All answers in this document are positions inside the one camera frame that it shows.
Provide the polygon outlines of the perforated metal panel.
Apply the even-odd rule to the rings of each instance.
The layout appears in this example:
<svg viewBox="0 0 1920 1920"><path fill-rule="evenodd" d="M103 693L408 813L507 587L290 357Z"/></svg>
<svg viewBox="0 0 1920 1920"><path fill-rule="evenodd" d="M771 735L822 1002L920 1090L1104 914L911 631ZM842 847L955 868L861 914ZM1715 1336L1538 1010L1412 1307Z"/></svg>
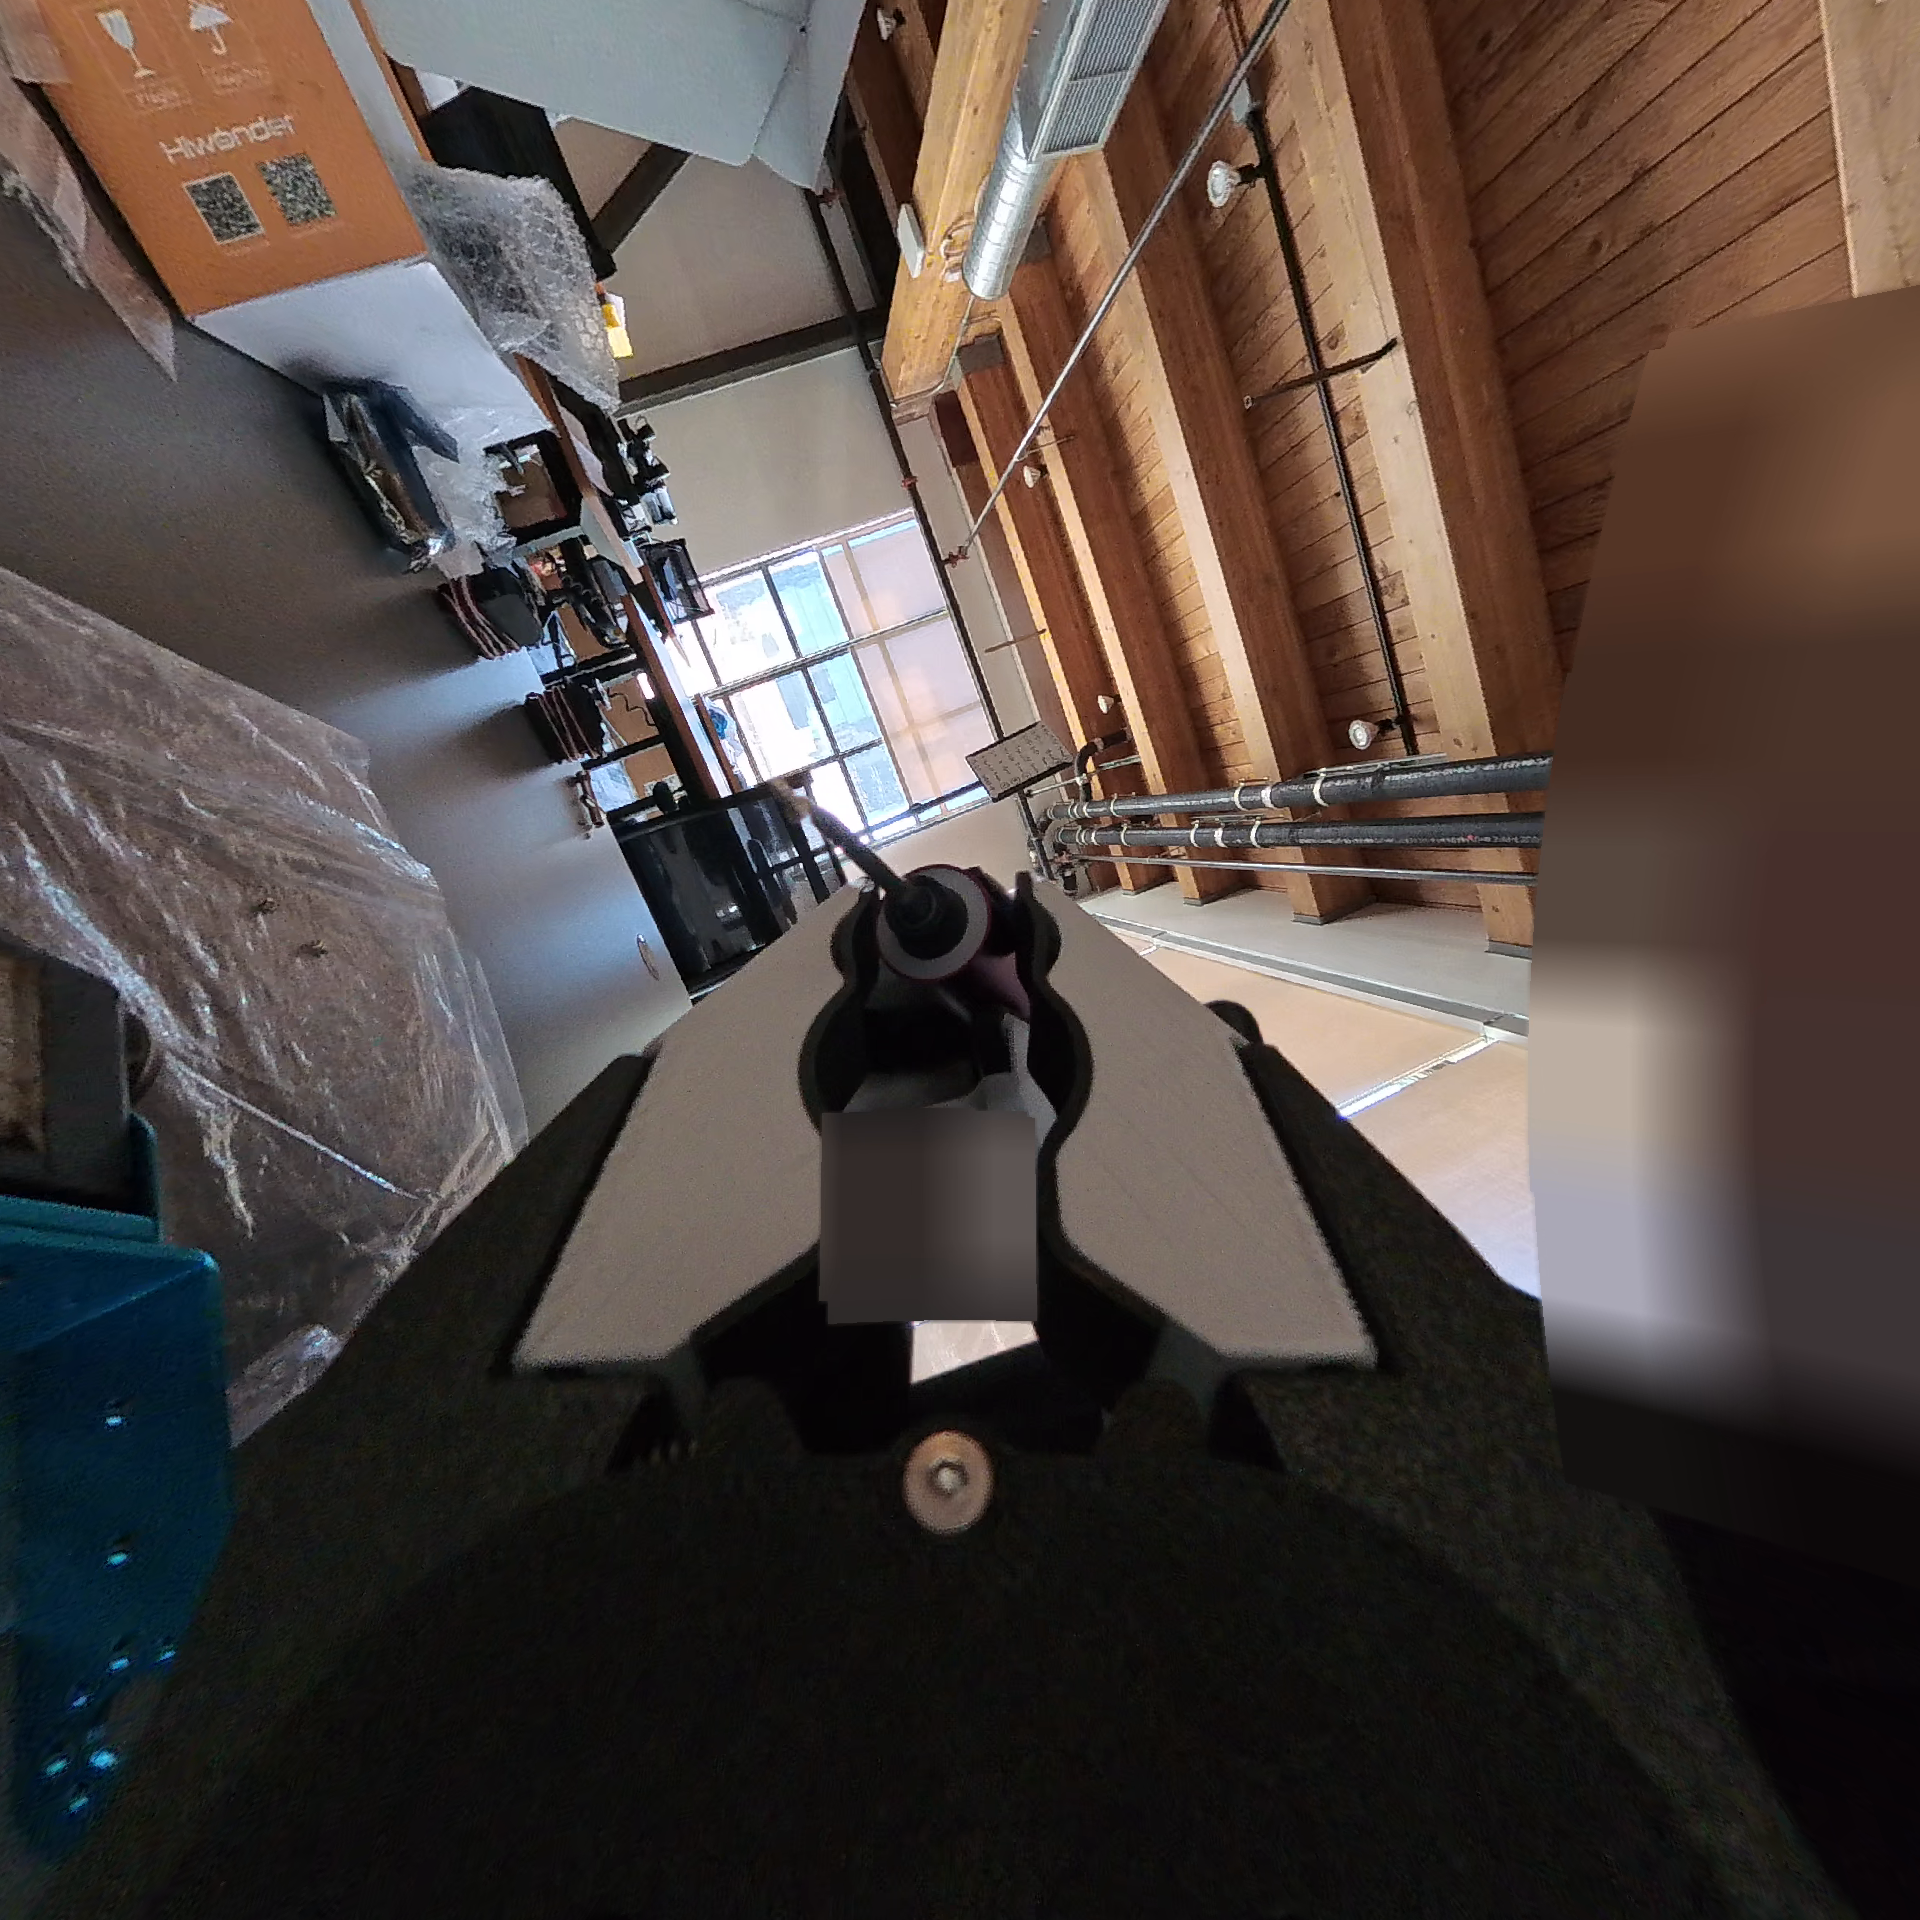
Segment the perforated metal panel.
<svg viewBox="0 0 1920 1920"><path fill-rule="evenodd" d="M1075 747L1044 722L998 736L967 754L967 769L981 792L998 802L1072 771Z"/></svg>

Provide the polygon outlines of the wood-edged desk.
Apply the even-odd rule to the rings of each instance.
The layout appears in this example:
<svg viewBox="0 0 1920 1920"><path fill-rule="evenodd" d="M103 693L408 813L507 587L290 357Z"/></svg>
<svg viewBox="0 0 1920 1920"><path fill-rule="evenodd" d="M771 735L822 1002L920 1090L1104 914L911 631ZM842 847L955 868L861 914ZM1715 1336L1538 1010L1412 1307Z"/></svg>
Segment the wood-edged desk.
<svg viewBox="0 0 1920 1920"><path fill-rule="evenodd" d="M630 648L639 651L642 671L656 697L664 703L663 736L688 794L706 800L728 799L740 779L719 754L706 711L688 691L680 671L680 631L646 567L650 547L623 532L620 501L606 491L606 469L592 453L586 426L566 407L566 394L533 360L510 360L518 383L533 395L541 418L554 429L566 474L580 491L576 540L599 561L613 565L622 578L620 605L627 610Z"/></svg>

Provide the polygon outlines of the black servo motor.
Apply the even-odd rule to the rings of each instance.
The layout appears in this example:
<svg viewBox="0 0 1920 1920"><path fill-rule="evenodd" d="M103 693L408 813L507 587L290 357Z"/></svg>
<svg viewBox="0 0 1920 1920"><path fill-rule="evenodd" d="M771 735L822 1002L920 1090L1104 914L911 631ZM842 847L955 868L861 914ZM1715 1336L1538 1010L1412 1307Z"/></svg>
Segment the black servo motor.
<svg viewBox="0 0 1920 1920"><path fill-rule="evenodd" d="M114 986L3 940L3 1194L133 1212L127 1017Z"/></svg>

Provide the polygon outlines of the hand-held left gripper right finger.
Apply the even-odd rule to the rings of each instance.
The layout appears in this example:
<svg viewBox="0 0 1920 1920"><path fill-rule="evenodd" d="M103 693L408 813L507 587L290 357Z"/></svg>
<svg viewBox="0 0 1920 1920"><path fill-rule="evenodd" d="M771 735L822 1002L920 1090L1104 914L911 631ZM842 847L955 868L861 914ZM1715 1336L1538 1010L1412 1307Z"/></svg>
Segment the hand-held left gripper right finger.
<svg viewBox="0 0 1920 1920"><path fill-rule="evenodd" d="M1086 1044L1055 1192L1067 1248L1230 1364L1376 1367L1236 1033L1052 884L1039 986Z"/></svg>

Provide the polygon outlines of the bubble wrap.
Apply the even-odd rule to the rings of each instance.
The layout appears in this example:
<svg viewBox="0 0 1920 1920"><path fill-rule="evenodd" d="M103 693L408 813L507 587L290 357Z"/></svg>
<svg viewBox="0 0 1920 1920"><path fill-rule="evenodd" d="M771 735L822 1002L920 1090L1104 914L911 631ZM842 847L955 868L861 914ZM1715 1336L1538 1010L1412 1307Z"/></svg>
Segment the bubble wrap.
<svg viewBox="0 0 1920 1920"><path fill-rule="evenodd" d="M427 255L488 343L534 361L604 412L618 409L599 279L558 188L430 161L405 162L396 179Z"/></svg>

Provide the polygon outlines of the red electric screwdriver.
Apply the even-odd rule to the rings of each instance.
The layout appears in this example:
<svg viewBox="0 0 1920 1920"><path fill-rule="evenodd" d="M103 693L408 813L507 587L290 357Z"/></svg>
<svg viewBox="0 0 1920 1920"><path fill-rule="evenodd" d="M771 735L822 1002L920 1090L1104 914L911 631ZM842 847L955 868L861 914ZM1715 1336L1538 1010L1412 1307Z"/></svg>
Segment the red electric screwdriver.
<svg viewBox="0 0 1920 1920"><path fill-rule="evenodd" d="M991 876L948 861L890 868L804 785L783 779L778 788L876 892L874 943L886 981L919 997L944 995L972 1013L1030 1017L1018 971L1018 900Z"/></svg>

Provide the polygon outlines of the silver foil bag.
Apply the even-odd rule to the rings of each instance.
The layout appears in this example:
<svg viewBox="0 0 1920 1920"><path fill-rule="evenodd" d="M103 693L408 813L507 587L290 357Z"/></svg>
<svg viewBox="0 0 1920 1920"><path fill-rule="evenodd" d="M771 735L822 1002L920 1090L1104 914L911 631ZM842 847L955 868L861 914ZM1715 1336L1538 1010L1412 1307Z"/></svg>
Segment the silver foil bag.
<svg viewBox="0 0 1920 1920"><path fill-rule="evenodd" d="M320 409L327 456L398 567L463 578L512 547L479 424L381 380L331 380Z"/></svg>

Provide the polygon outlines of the large window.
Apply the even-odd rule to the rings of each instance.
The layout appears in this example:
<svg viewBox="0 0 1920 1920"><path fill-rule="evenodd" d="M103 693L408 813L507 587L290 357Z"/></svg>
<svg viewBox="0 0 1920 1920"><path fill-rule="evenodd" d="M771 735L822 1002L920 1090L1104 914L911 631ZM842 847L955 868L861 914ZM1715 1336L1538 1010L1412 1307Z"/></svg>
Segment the large window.
<svg viewBox="0 0 1920 1920"><path fill-rule="evenodd" d="M920 527L876 520L704 578L688 685L739 785L804 779L876 844L987 805L987 703Z"/></svg>

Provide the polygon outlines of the black mesh cabinet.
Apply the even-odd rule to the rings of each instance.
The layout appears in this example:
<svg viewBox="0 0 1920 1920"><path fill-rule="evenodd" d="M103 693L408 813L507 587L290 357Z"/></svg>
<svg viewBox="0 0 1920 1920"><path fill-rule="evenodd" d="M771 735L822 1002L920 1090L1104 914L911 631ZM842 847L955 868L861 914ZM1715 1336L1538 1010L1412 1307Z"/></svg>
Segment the black mesh cabinet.
<svg viewBox="0 0 1920 1920"><path fill-rule="evenodd" d="M636 802L610 826L694 1002L847 883L842 855L772 785L719 800Z"/></svg>

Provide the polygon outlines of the large clear plastic bag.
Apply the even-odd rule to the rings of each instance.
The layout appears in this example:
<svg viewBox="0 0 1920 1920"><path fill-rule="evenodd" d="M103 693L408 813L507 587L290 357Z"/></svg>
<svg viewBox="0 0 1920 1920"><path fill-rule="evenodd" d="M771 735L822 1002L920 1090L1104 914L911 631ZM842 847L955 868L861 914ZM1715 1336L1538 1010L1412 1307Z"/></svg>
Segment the large clear plastic bag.
<svg viewBox="0 0 1920 1920"><path fill-rule="evenodd" d="M109 981L231 1436L314 1386L525 1139L494 997L360 740L3 576L4 932Z"/></svg>

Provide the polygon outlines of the blue metal servo bracket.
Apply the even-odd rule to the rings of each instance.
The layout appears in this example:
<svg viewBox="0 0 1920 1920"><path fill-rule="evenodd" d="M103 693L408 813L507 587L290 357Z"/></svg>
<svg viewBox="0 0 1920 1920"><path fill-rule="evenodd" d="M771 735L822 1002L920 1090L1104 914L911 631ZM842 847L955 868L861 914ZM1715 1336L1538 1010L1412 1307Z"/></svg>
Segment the blue metal servo bracket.
<svg viewBox="0 0 1920 1920"><path fill-rule="evenodd" d="M4 1197L4 1442L13 1611L8 1811L35 1860L101 1824L127 1704L165 1684L231 1522L216 1264L160 1226L154 1127L127 1192Z"/></svg>

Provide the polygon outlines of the black insulated pipe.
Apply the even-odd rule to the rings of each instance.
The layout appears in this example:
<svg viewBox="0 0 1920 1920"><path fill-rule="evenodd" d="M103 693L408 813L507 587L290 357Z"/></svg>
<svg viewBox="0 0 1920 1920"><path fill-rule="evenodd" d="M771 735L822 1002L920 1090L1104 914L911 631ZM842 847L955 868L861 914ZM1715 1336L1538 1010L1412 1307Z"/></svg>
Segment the black insulated pipe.
<svg viewBox="0 0 1920 1920"><path fill-rule="evenodd" d="M1288 809L1324 809L1384 800L1463 800L1546 792L1550 754L1493 759L1368 759L1330 765L1275 781L1246 781L1181 796L1134 796L1123 800L1070 800L1046 812L1048 826L1127 826L1158 816L1212 818L1256 816Z"/></svg>
<svg viewBox="0 0 1920 1920"><path fill-rule="evenodd" d="M1251 820L1215 818L1181 827L1138 824L1067 824L1052 827L1052 847L1070 853L1212 853L1212 850L1525 850L1546 834L1541 812L1453 813L1392 820Z"/></svg>

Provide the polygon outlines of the silver ventilation duct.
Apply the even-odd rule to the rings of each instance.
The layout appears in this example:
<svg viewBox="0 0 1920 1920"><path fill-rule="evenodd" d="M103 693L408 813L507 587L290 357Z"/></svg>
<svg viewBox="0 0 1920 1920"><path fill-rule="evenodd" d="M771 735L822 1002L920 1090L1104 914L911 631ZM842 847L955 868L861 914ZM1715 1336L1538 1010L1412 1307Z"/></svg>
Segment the silver ventilation duct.
<svg viewBox="0 0 1920 1920"><path fill-rule="evenodd" d="M1167 3L1039 7L967 244L974 299L1007 293L1059 168L1108 143L1166 12Z"/></svg>

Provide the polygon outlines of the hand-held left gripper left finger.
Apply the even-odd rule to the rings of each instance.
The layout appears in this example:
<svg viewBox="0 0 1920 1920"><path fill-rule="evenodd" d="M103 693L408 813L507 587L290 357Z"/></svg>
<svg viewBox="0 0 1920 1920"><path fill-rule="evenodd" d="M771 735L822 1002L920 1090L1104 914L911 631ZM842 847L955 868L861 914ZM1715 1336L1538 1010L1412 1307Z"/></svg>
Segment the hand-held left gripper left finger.
<svg viewBox="0 0 1920 1920"><path fill-rule="evenodd" d="M800 1063L847 986L831 938L869 903L815 903L661 1036L518 1339L518 1370L668 1360L815 1245L821 1135Z"/></svg>

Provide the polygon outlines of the crumpled plastic wrap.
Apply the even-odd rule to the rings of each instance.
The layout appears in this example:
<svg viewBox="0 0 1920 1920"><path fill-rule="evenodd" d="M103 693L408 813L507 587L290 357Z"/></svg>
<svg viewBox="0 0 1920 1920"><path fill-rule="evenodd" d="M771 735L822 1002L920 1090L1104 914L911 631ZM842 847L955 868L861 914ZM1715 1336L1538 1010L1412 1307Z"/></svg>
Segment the crumpled plastic wrap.
<svg viewBox="0 0 1920 1920"><path fill-rule="evenodd" d="M47 236L61 266L96 293L150 361L176 380L176 328L167 301L91 207L38 91L66 69L38 3L3 4L3 186Z"/></svg>

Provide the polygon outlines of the person's black top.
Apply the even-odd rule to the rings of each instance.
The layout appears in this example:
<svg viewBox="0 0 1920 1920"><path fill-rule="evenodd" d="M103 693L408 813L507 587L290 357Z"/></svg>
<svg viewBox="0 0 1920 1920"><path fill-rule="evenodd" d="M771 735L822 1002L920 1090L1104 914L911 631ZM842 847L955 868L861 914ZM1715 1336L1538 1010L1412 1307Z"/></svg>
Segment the person's black top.
<svg viewBox="0 0 1920 1920"><path fill-rule="evenodd" d="M1861 1916L1915 1919L1915 1586L1574 1484L1559 1490L1660 1532L1734 1714L1813 1853Z"/></svg>

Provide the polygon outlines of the orange and white cardboard box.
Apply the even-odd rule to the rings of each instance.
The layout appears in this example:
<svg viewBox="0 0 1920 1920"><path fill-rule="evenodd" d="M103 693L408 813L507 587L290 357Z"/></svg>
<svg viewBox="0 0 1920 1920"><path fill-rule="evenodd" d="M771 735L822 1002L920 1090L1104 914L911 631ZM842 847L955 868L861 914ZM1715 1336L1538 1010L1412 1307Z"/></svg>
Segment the orange and white cardboard box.
<svg viewBox="0 0 1920 1920"><path fill-rule="evenodd" d="M180 314L320 394L381 380L488 443L544 418L426 249L430 161L356 4L40 4L61 128Z"/></svg>

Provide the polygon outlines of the grey desk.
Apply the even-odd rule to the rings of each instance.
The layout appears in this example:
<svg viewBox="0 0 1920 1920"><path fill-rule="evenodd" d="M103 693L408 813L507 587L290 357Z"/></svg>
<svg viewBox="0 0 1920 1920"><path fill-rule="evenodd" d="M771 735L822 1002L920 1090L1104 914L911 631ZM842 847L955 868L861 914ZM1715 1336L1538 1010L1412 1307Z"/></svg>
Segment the grey desk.
<svg viewBox="0 0 1920 1920"><path fill-rule="evenodd" d="M4 572L360 740L479 968L527 1136L688 1009L610 834L378 547L286 380L178 335L176 380L4 202Z"/></svg>

